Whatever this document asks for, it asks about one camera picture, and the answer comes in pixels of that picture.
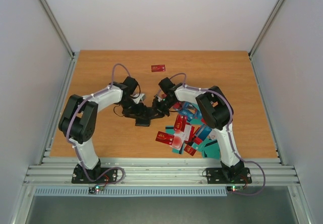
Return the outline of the black leather card holder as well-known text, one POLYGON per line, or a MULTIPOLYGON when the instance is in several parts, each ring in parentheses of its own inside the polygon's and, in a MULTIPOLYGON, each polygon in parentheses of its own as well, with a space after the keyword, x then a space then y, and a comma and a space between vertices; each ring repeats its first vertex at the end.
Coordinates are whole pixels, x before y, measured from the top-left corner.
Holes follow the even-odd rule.
POLYGON ((149 118, 136 118, 135 126, 138 127, 149 127, 151 120, 149 118))

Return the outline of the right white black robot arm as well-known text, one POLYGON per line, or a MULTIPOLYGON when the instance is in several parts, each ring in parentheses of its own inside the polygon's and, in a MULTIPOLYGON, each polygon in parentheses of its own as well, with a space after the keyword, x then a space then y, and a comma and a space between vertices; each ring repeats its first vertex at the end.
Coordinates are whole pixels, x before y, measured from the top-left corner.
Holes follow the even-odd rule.
POLYGON ((244 169, 240 155, 235 151, 235 139, 232 133, 233 108, 219 87, 198 88, 184 83, 174 84, 166 77, 159 82, 166 97, 154 97, 151 119, 170 115, 170 108, 177 102, 197 104, 206 125, 215 131, 221 153, 223 177, 227 182, 238 179, 244 169))

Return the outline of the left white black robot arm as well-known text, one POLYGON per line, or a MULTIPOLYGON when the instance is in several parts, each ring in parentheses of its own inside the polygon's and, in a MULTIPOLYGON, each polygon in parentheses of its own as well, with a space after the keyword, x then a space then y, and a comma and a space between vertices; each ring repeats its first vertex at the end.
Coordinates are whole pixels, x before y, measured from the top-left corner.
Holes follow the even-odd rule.
POLYGON ((124 82, 114 82, 97 93, 88 96, 73 94, 69 97, 58 128, 72 144, 79 160, 74 178, 95 183, 104 174, 92 142, 97 114, 101 110, 113 104, 120 105, 124 117, 135 119, 136 126, 150 125, 148 107, 142 102, 144 94, 134 94, 139 87, 139 83, 128 76, 124 82))

